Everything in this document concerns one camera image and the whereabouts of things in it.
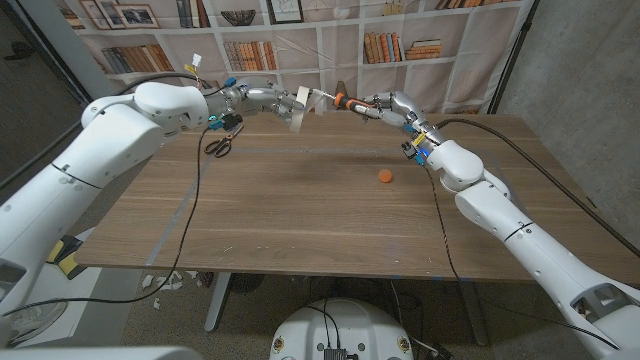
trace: picture frame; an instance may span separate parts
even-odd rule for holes
[[[107,19],[98,8],[98,4],[96,4],[93,0],[80,0],[80,5],[84,9],[84,12],[87,14],[89,19],[93,21],[93,25],[95,25],[98,30],[109,30],[111,27],[107,22]]]
[[[104,15],[104,18],[107,19],[109,23],[109,27],[114,30],[117,29],[125,29],[126,27],[122,23],[122,19],[118,16],[118,12],[114,8],[114,5],[118,5],[117,0],[95,0],[96,5]]]
[[[160,25],[149,4],[114,5],[127,29],[159,29]]]
[[[301,0],[267,0],[272,25],[304,22]]]

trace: bookshelf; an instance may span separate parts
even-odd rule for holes
[[[175,1],[150,3],[160,29],[98,30],[76,0],[65,0],[85,29],[75,30],[106,69],[104,47],[159,44],[172,67],[183,71],[193,53],[203,56],[199,69],[205,80],[222,83],[229,76],[265,76],[285,88],[317,87],[335,92],[344,81],[350,96],[364,97],[403,90],[426,112],[455,112],[487,106],[533,0],[503,2],[473,8],[435,10],[438,0],[403,0],[404,13],[381,16],[382,0],[327,0],[321,21],[271,25],[267,0],[204,0],[211,27],[180,28]],[[120,0],[120,3],[140,3]],[[350,8],[344,20],[332,20],[332,8]],[[228,10],[256,10],[249,26],[231,26],[221,15]],[[392,33],[403,47],[414,41],[441,39],[441,57],[368,64],[365,33]],[[233,71],[225,42],[272,42],[278,70]],[[127,84],[146,73],[107,74],[114,84]],[[169,83],[192,85],[189,80]]]

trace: orange ball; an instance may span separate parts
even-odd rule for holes
[[[384,183],[391,181],[391,171],[387,169],[380,170],[380,172],[378,173],[378,179],[380,179],[380,181]]]

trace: blue connector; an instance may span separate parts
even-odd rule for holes
[[[422,158],[422,155],[417,154],[416,156],[414,156],[413,160],[415,160],[418,165],[424,166],[424,159]]]
[[[232,87],[235,84],[236,84],[236,78],[234,77],[230,77],[227,79],[227,81],[224,82],[225,87]]]
[[[212,121],[211,123],[209,123],[209,129],[216,131],[218,129],[220,129],[221,127],[224,126],[224,121],[222,120],[216,120],[216,121]]]

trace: orange tool handle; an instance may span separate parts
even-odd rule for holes
[[[365,107],[372,107],[371,104],[367,104],[364,101],[360,101],[358,99],[355,98],[350,98],[348,96],[344,96],[343,93],[337,93],[336,94],[336,99],[333,101],[333,105],[335,107],[344,107],[347,108],[349,110],[354,110],[356,105],[362,105]]]

